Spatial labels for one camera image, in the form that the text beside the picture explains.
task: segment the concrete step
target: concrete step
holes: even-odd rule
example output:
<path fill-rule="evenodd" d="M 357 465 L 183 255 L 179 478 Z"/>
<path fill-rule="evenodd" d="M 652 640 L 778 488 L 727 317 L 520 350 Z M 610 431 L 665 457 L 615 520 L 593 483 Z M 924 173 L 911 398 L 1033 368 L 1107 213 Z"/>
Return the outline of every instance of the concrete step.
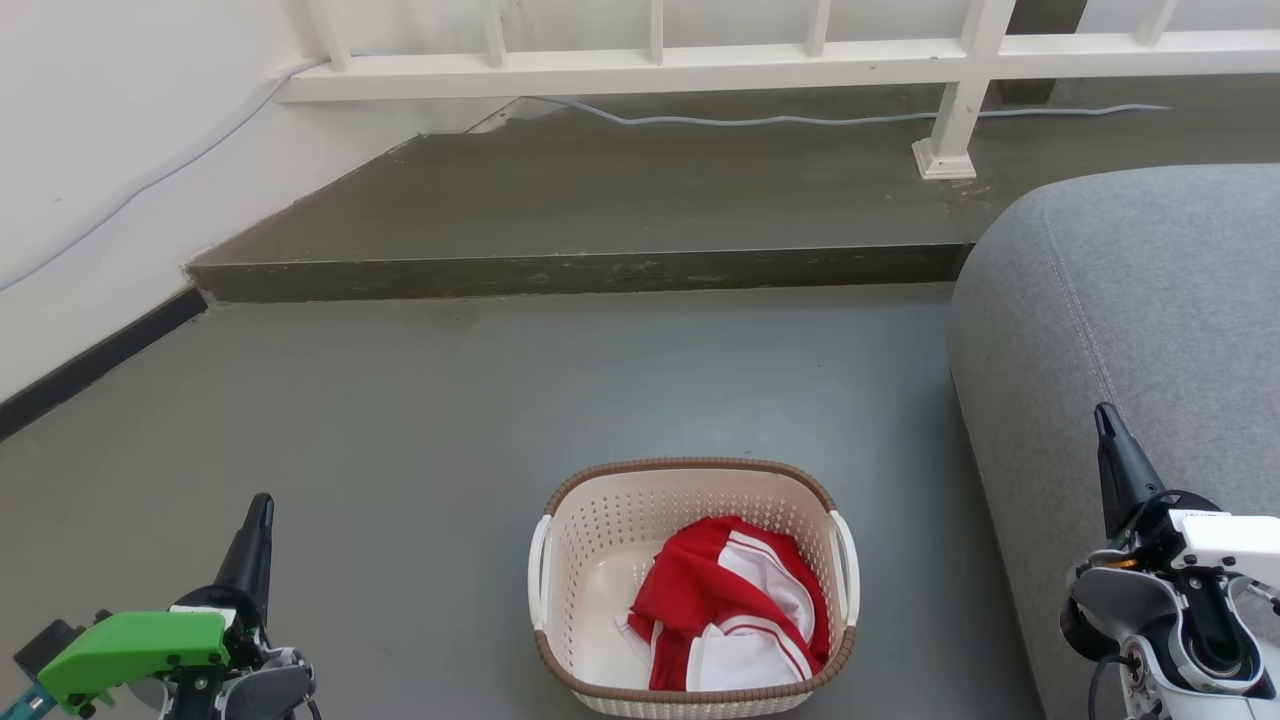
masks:
<path fill-rule="evenodd" d="M 1055 105 L 1176 109 L 979 122 L 978 181 L 923 182 L 929 120 L 622 127 L 576 110 L 416 138 L 196 259 L 232 302 L 951 279 L 1014 199 L 1174 163 L 1280 161 L 1280 78 L 1064 82 Z M 623 117 L 937 109 L 940 87 L 594 97 Z"/>

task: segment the red fabric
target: red fabric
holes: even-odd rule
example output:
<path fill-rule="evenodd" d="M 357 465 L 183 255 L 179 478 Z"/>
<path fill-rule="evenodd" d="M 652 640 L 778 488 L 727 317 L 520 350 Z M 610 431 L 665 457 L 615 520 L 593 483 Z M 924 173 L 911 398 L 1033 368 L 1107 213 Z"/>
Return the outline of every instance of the red fabric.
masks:
<path fill-rule="evenodd" d="M 765 542 L 783 568 L 809 592 L 814 607 L 810 642 L 804 641 L 795 624 L 764 592 L 719 565 L 719 553 L 735 530 Z M 805 651 L 800 661 L 808 662 L 815 674 L 831 652 L 822 588 L 800 555 L 796 541 L 762 530 L 741 518 L 704 518 L 672 536 L 655 556 L 631 611 L 627 624 L 650 642 L 654 621 L 663 624 L 649 676 L 649 689 L 653 691 L 684 691 L 690 643 L 703 634 L 707 625 L 718 625 L 739 615 L 777 623 Z"/>

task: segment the white cable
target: white cable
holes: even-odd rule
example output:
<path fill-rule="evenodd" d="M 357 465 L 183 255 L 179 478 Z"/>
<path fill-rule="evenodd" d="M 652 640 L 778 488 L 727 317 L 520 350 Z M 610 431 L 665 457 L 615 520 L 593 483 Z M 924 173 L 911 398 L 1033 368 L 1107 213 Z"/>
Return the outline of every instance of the white cable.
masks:
<path fill-rule="evenodd" d="M 937 113 L 911 113 L 909 115 L 887 115 L 877 118 L 852 118 L 847 120 L 826 120 L 822 118 L 797 118 L 795 115 L 778 115 L 774 118 L 756 118 L 751 120 L 708 120 L 704 118 L 684 118 L 680 115 L 660 115 L 657 118 L 620 118 L 612 113 L 605 113 L 599 108 L 593 108 L 577 100 L 570 100 L 567 97 L 549 97 L 549 96 L 535 96 L 532 100 L 541 100 L 543 102 L 554 102 L 556 105 L 563 105 L 566 108 L 575 108 L 585 113 L 590 113 L 605 120 L 618 123 L 620 126 L 635 127 L 635 126 L 652 126 L 658 123 L 684 123 L 690 126 L 708 126 L 717 128 L 741 128 L 751 126 L 772 126 L 774 123 L 803 123 L 808 126 L 868 126 L 872 123 L 900 123 L 902 120 L 927 120 L 937 118 Z M 1164 105 L 1114 105 L 1111 108 L 1102 108 L 1098 110 L 1092 109 L 1075 109 L 1075 108 L 1027 108 L 1021 110 L 986 110 L 978 113 L 979 118 L 1014 118 L 1023 115 L 1110 115 L 1112 113 L 1126 113 L 1129 110 L 1169 110 Z"/>
<path fill-rule="evenodd" d="M 353 53 L 352 55 L 365 56 L 365 55 L 369 55 L 369 54 L 365 54 L 365 53 L 356 54 L 356 53 Z M 211 143 L 204 146 L 200 150 L 196 150 L 196 151 L 191 152 L 186 158 L 179 158 L 177 160 L 177 164 L 172 169 L 163 170 L 163 172 L 157 173 L 154 178 L 151 178 L 151 179 L 148 179 L 146 182 L 142 182 L 137 187 L 134 187 L 133 190 L 128 191 L 119 201 L 116 201 L 111 206 L 110 210 L 108 210 L 106 213 L 104 213 L 96 222 L 93 222 L 92 224 L 90 224 L 87 229 L 84 229 L 84 231 L 82 231 L 79 233 L 76 233 L 76 234 L 68 237 L 67 240 L 64 240 L 63 242 L 58 243 L 54 247 L 52 251 L 45 254 L 44 256 L 33 259 L 31 263 L 27 263 L 26 266 L 23 266 L 22 269 L 19 269 L 19 270 L 17 270 L 14 273 L 9 273 L 6 275 L 0 275 L 0 292 L 4 292 L 6 290 L 9 290 L 10 287 L 18 284 L 19 282 L 29 278 L 31 275 L 33 275 L 38 270 L 41 270 L 45 265 L 49 265 L 50 263 L 52 263 L 54 260 L 56 260 L 58 258 L 60 258 L 68 250 L 70 250 L 72 247 L 76 247 L 77 245 L 79 245 L 81 241 L 83 241 L 86 237 L 88 237 L 90 234 L 92 234 L 97 228 L 105 225 L 108 222 L 111 220 L 111 218 L 114 218 L 115 215 L 118 215 L 120 213 L 120 210 L 124 210 L 125 205 L 128 205 L 129 202 L 132 202 L 133 199 L 137 197 L 138 195 L 142 195 L 145 191 L 150 190 L 151 187 L 155 187 L 156 184 L 164 182 L 165 179 L 169 179 L 170 177 L 173 177 L 179 170 L 186 169 L 188 165 L 191 165 L 196 160 L 200 160 L 201 158 L 204 158 L 205 155 L 207 155 L 214 147 L 218 147 L 228 137 L 230 137 L 232 135 L 234 135 L 236 131 L 238 131 L 239 128 L 244 127 L 244 123 L 247 123 L 251 119 L 253 119 L 253 117 L 257 115 L 259 111 L 261 111 L 262 108 L 265 108 L 266 104 L 271 101 L 271 97 L 274 97 L 275 94 L 279 92 L 279 90 L 282 87 L 284 87 L 284 83 L 288 82 L 289 78 L 292 78 L 293 76 L 296 76 L 296 74 L 298 74 L 298 73 L 301 73 L 303 70 L 308 70 L 308 69 L 315 68 L 316 65 L 321 65 L 324 63 L 325 63 L 325 60 L 323 60 L 323 59 L 319 59 L 319 60 L 307 60 L 306 63 L 302 63 L 300 65 L 296 65 L 296 67 L 285 70 L 284 74 L 282 74 L 278 79 L 275 79 L 275 81 L 273 81 L 270 83 L 270 86 L 268 87 L 268 90 L 265 92 L 262 92 L 262 95 L 259 99 L 256 99 L 256 100 L 253 100 L 251 102 L 247 102 L 244 105 L 247 108 L 247 110 L 243 111 L 243 113 L 241 113 L 239 115 L 236 115 L 236 118 L 233 119 L 233 122 L 230 123 L 230 126 L 228 127 L 228 129 L 225 132 L 223 132 L 221 135 L 219 135 L 218 138 L 214 140 Z M 632 127 L 634 126 L 648 126 L 648 124 L 655 124 L 655 123 L 686 123 L 686 124 L 694 124 L 694 126 L 710 126 L 710 127 L 749 127 L 749 126 L 769 126 L 769 124 L 773 124 L 773 123 L 805 123 L 805 124 L 813 124 L 813 126 L 864 126 L 864 124 L 870 124 L 870 123 L 896 123 L 896 122 L 902 122 L 902 120 L 916 120 L 916 119 L 928 119 L 928 118 L 936 118 L 936 117 L 938 117 L 937 113 L 913 113 L 910 115 L 891 115 L 891 117 L 882 117 L 882 118 L 854 118 L 854 119 L 847 119 L 847 120 L 824 120 L 824 119 L 819 119 L 819 118 L 797 118 L 797 117 L 792 117 L 792 115 L 778 115 L 776 118 L 759 118 L 759 119 L 750 119 L 750 120 L 708 120 L 708 119 L 703 119 L 703 118 L 682 118 L 682 117 L 673 117 L 673 115 L 664 115 L 664 117 L 655 117 L 655 118 L 634 118 L 632 119 L 632 118 L 620 118 L 620 117 L 617 117 L 617 115 L 614 115 L 612 113 L 605 113 L 604 110 L 600 110 L 599 108 L 593 108 L 593 106 L 586 105 L 584 102 L 579 102 L 576 100 L 568 100 L 568 99 L 564 99 L 564 97 L 544 97 L 544 96 L 538 96 L 538 97 L 532 97 L 532 100 L 541 100 L 544 102 L 554 102 L 557 105 L 564 105 L 566 108 L 575 108 L 577 110 L 582 110 L 582 111 L 586 111 L 586 113 L 591 113 L 593 115 L 598 115 L 600 118 L 604 118 L 607 120 L 612 120 L 612 122 L 622 124 L 622 126 L 632 126 Z M 1087 115 L 1087 117 L 1094 117 L 1094 115 L 1108 115 L 1111 113 L 1124 113 L 1124 111 L 1128 111 L 1128 110 L 1167 110 L 1167 109 L 1169 108 L 1165 108 L 1162 105 L 1116 105 L 1114 108 L 1102 108 L 1101 110 L 1088 110 L 1088 109 L 1076 110 L 1076 109 L 1057 109 L 1057 108 L 1052 108 L 1052 109 L 1051 108 L 1030 108 L 1030 109 L 1024 109 L 1024 110 L 988 110 L 988 111 L 984 111 L 984 113 L 979 113 L 978 117 L 980 117 L 980 118 L 1009 118 L 1009 117 L 1016 117 L 1016 115 Z"/>

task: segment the red cloth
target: red cloth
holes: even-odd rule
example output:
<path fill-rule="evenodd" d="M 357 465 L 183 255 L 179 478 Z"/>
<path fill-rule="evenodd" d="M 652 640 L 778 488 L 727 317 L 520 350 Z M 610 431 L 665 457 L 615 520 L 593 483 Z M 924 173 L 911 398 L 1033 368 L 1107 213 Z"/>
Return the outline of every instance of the red cloth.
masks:
<path fill-rule="evenodd" d="M 728 553 L 722 556 L 726 548 Z M 726 568 L 723 557 L 735 552 L 754 552 L 758 557 L 781 561 L 785 569 L 781 577 L 790 574 L 786 579 L 799 582 L 809 596 L 812 624 L 806 615 L 809 606 L 803 597 L 794 606 L 804 610 L 792 611 L 788 616 L 765 589 Z M 723 561 L 732 564 L 731 560 Z M 795 583 L 788 585 L 794 588 Z M 806 618 L 803 623 L 810 626 L 809 637 L 792 620 L 797 614 Z M 662 629 L 653 644 L 649 689 L 654 691 L 686 689 L 690 647 L 708 632 L 709 625 L 718 626 L 724 635 L 744 632 L 744 628 L 777 635 L 781 629 L 786 639 L 778 638 L 780 648 L 804 678 L 822 670 L 831 652 L 822 589 L 800 555 L 796 541 L 762 530 L 741 518 L 704 518 L 667 541 L 627 616 L 627 625 L 645 642 L 652 642 L 655 623 L 662 623 Z M 794 657 L 797 648 L 801 657 Z"/>

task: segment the white railing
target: white railing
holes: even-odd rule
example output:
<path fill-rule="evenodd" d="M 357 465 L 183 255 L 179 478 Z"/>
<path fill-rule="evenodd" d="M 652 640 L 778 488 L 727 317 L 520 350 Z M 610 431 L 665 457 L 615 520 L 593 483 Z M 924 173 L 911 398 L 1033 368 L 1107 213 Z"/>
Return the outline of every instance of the white railing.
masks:
<path fill-rule="evenodd" d="M 308 0 L 330 61 L 289 81 L 283 101 L 506 97 L 946 83 L 933 133 L 913 145 L 925 179 L 975 177 L 969 137 L 987 85 L 1007 78 L 1280 72 L 1280 28 L 1165 32 L 1178 0 L 1158 0 L 1133 33 L 1005 35 L 1015 0 L 970 0 L 960 37 L 827 42 L 831 0 L 813 0 L 803 45 L 666 47 L 650 0 L 640 50 L 508 53 L 484 4 L 486 53 L 353 58 L 329 0 Z"/>

